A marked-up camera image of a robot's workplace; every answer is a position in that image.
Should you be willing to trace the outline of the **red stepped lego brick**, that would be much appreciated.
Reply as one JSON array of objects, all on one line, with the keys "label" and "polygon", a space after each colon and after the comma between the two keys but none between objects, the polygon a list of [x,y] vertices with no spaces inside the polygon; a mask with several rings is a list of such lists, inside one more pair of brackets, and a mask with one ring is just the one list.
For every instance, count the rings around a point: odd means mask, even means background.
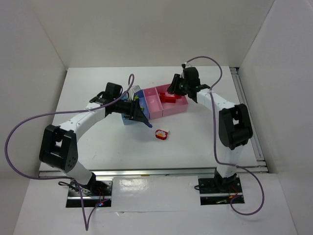
[{"label": "red stepped lego brick", "polygon": [[163,103],[176,103],[176,98],[174,96],[164,96],[162,98]]}]

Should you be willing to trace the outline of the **dark blue lego plate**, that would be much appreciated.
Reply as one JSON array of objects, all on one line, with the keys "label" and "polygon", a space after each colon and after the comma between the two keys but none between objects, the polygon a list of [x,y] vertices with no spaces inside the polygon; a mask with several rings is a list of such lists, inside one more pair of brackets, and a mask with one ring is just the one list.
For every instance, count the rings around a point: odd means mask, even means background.
[{"label": "dark blue lego plate", "polygon": [[151,123],[146,123],[146,125],[149,127],[149,128],[152,128],[153,126],[152,126],[152,124]]}]

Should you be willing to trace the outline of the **red flower printed lego piece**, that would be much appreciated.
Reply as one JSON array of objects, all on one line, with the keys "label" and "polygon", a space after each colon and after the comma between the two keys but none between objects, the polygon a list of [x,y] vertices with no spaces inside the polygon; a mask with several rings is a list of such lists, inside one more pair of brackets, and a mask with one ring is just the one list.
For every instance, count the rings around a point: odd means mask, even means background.
[{"label": "red flower printed lego piece", "polygon": [[163,141],[164,141],[164,140],[167,139],[168,135],[166,135],[163,130],[157,129],[157,130],[155,131],[155,137],[156,137],[157,139],[159,139],[159,140],[163,140]]}]

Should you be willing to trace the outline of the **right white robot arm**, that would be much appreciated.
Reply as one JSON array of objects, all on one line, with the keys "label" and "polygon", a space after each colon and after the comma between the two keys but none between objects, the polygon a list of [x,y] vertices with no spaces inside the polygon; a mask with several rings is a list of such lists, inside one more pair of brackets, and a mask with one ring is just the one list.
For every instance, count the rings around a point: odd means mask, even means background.
[{"label": "right white robot arm", "polygon": [[213,115],[213,153],[217,162],[213,182],[199,189],[213,189],[225,193],[237,177],[237,164],[243,147],[253,136],[248,109],[213,92],[212,87],[201,84],[195,67],[182,65],[182,74],[175,74],[167,91],[188,96],[203,105]]}]

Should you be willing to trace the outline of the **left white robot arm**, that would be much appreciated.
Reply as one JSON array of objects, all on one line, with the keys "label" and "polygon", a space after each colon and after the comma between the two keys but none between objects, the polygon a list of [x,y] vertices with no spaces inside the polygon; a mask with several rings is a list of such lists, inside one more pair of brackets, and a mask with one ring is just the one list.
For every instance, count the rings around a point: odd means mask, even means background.
[{"label": "left white robot arm", "polygon": [[92,126],[111,113],[126,115],[131,121],[151,127],[139,101],[123,100],[121,92],[120,85],[108,83],[104,91],[89,101],[84,112],[58,126],[47,126],[43,134],[40,161],[60,170],[90,193],[107,191],[108,186],[98,181],[95,174],[78,161],[77,143]]}]

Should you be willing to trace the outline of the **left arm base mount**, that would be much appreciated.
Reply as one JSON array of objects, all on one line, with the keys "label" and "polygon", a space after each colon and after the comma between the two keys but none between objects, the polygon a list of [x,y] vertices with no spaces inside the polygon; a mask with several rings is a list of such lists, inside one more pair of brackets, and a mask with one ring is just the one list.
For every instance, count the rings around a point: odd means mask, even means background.
[{"label": "left arm base mount", "polygon": [[[81,187],[85,208],[93,208],[97,203],[99,203],[98,207],[111,207],[113,179],[104,178],[100,182],[104,186],[97,187],[93,192]],[[66,208],[81,208],[80,193],[74,182],[59,181],[58,185],[68,189]]]}]

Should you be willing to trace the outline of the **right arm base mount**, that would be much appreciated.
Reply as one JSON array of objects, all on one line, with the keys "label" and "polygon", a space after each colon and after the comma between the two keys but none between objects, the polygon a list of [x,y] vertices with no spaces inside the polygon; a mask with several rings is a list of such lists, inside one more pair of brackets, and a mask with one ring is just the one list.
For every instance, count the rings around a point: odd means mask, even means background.
[{"label": "right arm base mount", "polygon": [[213,178],[199,178],[194,189],[200,193],[200,203],[204,205],[243,204],[245,202],[240,178],[235,173],[222,178],[217,171]]}]

